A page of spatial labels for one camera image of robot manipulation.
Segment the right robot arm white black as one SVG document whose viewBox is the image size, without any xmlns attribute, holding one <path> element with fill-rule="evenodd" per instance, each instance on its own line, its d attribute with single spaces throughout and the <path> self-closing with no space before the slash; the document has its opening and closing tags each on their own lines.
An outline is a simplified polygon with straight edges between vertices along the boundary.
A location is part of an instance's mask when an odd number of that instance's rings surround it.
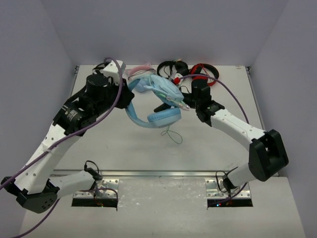
<svg viewBox="0 0 317 238">
<path fill-rule="evenodd" d="M 256 179 L 267 181 L 288 165 L 287 153 L 278 131 L 264 131 L 237 118 L 212 99 L 208 86 L 192 86 L 191 92 L 183 93 L 183 96 L 201 122 L 226 133 L 249 152 L 245 165 L 225 174 L 222 184 L 227 192 Z"/>
</svg>

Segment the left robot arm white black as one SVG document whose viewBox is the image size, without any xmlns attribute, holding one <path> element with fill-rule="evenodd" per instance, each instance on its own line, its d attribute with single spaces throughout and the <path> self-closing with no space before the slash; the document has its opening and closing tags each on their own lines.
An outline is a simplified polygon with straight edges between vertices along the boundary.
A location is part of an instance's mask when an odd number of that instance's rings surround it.
<svg viewBox="0 0 317 238">
<path fill-rule="evenodd" d="M 80 172 L 52 179 L 62 157 L 85 132 L 100 123 L 114 108 L 124 109 L 134 94 L 126 79 L 91 74 L 85 86 L 63 104 L 49 130 L 27 164 L 15 175 L 5 177 L 1 188 L 16 197 L 26 210 L 43 213 L 60 198 L 78 191 L 91 191 L 102 176 L 84 166 Z"/>
</svg>

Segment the light blue headphones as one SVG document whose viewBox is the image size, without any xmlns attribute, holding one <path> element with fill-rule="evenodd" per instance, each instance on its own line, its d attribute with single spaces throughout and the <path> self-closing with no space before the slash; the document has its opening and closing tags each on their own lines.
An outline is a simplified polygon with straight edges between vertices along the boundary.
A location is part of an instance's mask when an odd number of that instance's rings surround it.
<svg viewBox="0 0 317 238">
<path fill-rule="evenodd" d="M 134 90 L 139 81 L 142 81 L 147 89 L 143 93 Z M 137 99 L 133 99 L 125 111 L 130 120 L 140 127 L 151 129 L 168 127 L 181 119 L 181 111 L 190 110 L 183 101 L 181 90 L 168 79 L 156 74 L 129 82 L 128 89 L 136 93 Z M 154 112 L 154 109 L 163 103 L 175 109 Z"/>
</svg>

